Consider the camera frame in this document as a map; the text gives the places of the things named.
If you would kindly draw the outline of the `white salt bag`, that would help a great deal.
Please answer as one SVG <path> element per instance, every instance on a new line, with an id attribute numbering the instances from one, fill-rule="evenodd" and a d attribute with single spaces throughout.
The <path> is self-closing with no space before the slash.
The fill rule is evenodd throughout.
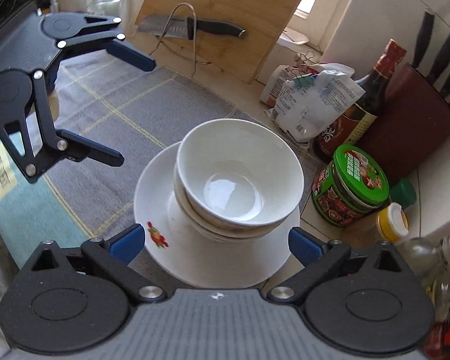
<path id="1" fill-rule="evenodd" d="M 308 73 L 283 84 L 269 116 L 295 145 L 308 148 L 363 94 L 364 88 L 344 72 L 326 69 Z"/>

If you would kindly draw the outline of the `green lid sauce jar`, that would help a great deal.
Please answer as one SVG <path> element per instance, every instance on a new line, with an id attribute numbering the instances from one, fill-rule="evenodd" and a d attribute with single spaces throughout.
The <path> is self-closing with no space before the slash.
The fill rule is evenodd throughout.
<path id="1" fill-rule="evenodd" d="M 343 144 L 315 179 L 311 197 L 324 219 L 346 228 L 385 203 L 389 198 L 389 182 L 369 154 Z"/>

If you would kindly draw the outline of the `floral bowl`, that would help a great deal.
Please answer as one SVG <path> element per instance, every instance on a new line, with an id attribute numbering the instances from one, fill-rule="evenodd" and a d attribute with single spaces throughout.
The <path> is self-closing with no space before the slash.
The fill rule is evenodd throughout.
<path id="1" fill-rule="evenodd" d="M 178 146 L 178 175 L 189 197 L 235 224 L 268 225 L 297 209 L 302 165 L 289 145 L 260 124 L 214 119 Z"/>
<path id="2" fill-rule="evenodd" d="M 273 223 L 266 226 L 261 226 L 257 228 L 245 228 L 239 229 L 237 227 L 231 228 L 220 228 L 212 223 L 207 222 L 198 213 L 195 212 L 193 206 L 188 200 L 186 191 L 182 182 L 179 179 L 178 172 L 174 168 L 174 194 L 178 207 L 181 209 L 190 224 L 197 230 L 201 235 L 208 237 L 209 239 L 214 239 L 220 242 L 244 242 L 247 240 L 258 239 L 271 233 L 276 228 L 278 228 L 284 219 L 279 220 L 277 223 Z"/>
<path id="3" fill-rule="evenodd" d="M 188 193 L 186 189 L 184 188 L 184 184 L 182 183 L 177 166 L 174 167 L 174 188 L 175 188 L 175 195 L 177 198 L 180 198 L 182 202 L 184 202 L 184 205 L 187 206 L 190 210 L 194 212 L 194 214 L 191 214 L 193 218 L 200 217 L 202 222 L 207 222 L 207 226 L 203 224 L 203 227 L 205 228 L 213 228 L 214 232 L 217 234 L 223 234 L 226 232 L 229 233 L 260 233 L 266 234 L 271 232 L 274 228 L 281 225 L 286 219 L 289 217 L 285 217 L 284 219 L 280 219 L 279 221 L 276 221 L 274 223 L 268 224 L 268 225 L 245 225 L 245 224 L 238 224 L 233 223 L 230 220 L 224 220 L 220 219 L 216 215 L 213 215 L 206 211 L 203 207 L 198 205 L 196 202 L 193 201 L 191 197 L 188 196 Z"/>

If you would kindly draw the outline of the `orange white food bag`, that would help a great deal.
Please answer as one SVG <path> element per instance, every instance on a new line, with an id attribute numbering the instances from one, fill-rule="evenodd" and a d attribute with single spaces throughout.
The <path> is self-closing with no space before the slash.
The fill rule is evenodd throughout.
<path id="1" fill-rule="evenodd" d="M 322 65 L 280 65 L 271 74 L 260 96 L 260 102 L 273 107 L 285 84 L 291 82 L 298 89 L 313 85 L 314 77 L 323 69 Z"/>

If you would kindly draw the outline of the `black handled kitchen knife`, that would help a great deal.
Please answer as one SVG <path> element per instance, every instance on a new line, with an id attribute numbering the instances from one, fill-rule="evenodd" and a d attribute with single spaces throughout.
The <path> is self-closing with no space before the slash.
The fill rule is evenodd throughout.
<path id="1" fill-rule="evenodd" d="M 201 31 L 213 35 L 231 36 L 243 38 L 246 30 L 237 24 L 216 19 L 197 19 L 188 16 L 176 16 L 168 18 L 164 15 L 150 15 L 142 19 L 138 24 L 139 32 L 152 34 L 159 37 L 168 24 L 165 36 L 168 38 L 182 38 L 193 40 L 195 32 Z"/>

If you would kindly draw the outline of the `green cap small bottle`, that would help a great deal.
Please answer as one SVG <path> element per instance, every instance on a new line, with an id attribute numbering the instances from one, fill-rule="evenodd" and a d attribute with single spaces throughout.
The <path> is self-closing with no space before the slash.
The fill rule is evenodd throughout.
<path id="1" fill-rule="evenodd" d="M 416 190 L 408 178 L 402 178 L 390 189 L 389 200 L 400 205 L 403 210 L 416 204 Z"/>

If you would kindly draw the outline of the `yellow lid spice jar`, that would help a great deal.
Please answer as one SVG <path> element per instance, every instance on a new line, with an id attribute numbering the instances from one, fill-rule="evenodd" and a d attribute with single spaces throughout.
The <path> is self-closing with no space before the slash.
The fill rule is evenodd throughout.
<path id="1" fill-rule="evenodd" d="M 409 235 L 409 224 L 401 206 L 392 202 L 341 232 L 340 239 L 353 248 L 370 249 L 377 242 L 396 244 Z"/>

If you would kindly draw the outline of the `bamboo cutting board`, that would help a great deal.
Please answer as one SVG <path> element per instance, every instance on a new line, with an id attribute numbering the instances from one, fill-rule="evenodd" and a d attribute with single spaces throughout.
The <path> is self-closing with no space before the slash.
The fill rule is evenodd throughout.
<path id="1" fill-rule="evenodd" d="M 243 38 L 199 32 L 197 55 L 251 83 L 292 18 L 301 0 L 144 0 L 138 21 L 152 14 L 169 15 L 180 2 L 193 4 L 199 19 L 225 20 L 246 30 Z M 175 39 L 177 46 L 192 49 L 185 39 Z"/>

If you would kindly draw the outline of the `dark red knife block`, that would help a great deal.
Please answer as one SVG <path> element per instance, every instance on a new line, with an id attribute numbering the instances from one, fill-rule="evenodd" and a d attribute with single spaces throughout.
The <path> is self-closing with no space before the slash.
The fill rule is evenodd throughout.
<path id="1" fill-rule="evenodd" d="M 396 185 L 450 136 L 450 108 L 410 63 L 395 74 L 385 109 L 356 146 L 369 154 Z"/>

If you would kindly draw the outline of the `white plate back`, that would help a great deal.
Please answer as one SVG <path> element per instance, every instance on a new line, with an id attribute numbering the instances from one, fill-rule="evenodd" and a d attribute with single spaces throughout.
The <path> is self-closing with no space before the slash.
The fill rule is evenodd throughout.
<path id="1" fill-rule="evenodd" d="M 176 202 L 178 147 L 172 144 L 157 154 L 136 186 L 134 217 L 145 229 L 148 253 L 167 273 L 199 288 L 248 288 L 272 277 L 291 256 L 288 234 L 300 224 L 300 211 L 252 241 L 213 241 L 201 235 Z"/>

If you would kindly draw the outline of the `glass jar green lid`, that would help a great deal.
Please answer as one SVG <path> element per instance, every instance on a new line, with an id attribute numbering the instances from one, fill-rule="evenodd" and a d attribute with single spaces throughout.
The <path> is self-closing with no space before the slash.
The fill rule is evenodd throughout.
<path id="1" fill-rule="evenodd" d="M 121 0 L 91 0 L 87 12 L 101 16 L 118 16 Z"/>

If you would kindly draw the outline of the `red cap clear bottle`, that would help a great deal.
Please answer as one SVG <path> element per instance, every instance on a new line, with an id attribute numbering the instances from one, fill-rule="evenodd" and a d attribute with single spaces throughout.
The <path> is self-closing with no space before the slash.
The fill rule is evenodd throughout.
<path id="1" fill-rule="evenodd" d="M 450 236 L 440 241 L 416 237 L 397 246 L 424 289 L 430 288 L 439 275 L 450 267 Z"/>

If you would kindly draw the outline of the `white dish on windowsill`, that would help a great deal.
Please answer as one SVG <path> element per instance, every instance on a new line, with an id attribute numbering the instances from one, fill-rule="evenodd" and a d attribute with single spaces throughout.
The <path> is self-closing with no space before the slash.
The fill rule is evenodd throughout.
<path id="1" fill-rule="evenodd" d="M 303 46 L 307 44 L 310 39 L 308 36 L 306 36 L 304 33 L 297 32 L 296 30 L 285 27 L 280 35 L 280 38 L 283 41 L 286 41 L 288 43 L 297 45 L 297 46 Z"/>

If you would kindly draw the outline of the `grey blue checked dish mat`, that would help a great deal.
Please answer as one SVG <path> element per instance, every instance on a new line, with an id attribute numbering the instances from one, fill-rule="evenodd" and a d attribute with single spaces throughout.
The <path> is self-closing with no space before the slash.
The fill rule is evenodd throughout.
<path id="1" fill-rule="evenodd" d="M 56 90 L 55 125 L 119 151 L 124 162 L 63 160 L 30 184 L 0 143 L 0 234 L 17 265 L 44 239 L 76 247 L 131 225 L 141 172 L 193 127 L 222 118 L 271 124 L 262 84 L 212 66 L 189 78 L 164 66 L 142 72 L 97 52 L 63 62 Z"/>

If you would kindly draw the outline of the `dark vinegar bottle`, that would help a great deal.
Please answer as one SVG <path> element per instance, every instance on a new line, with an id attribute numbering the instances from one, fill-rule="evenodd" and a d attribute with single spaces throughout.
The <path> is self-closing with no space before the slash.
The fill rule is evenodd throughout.
<path id="1" fill-rule="evenodd" d="M 396 41 L 388 41 L 370 73 L 356 80 L 365 93 L 312 142 L 312 149 L 319 159 L 329 163 L 338 146 L 354 145 L 383 112 L 386 89 L 406 53 Z"/>

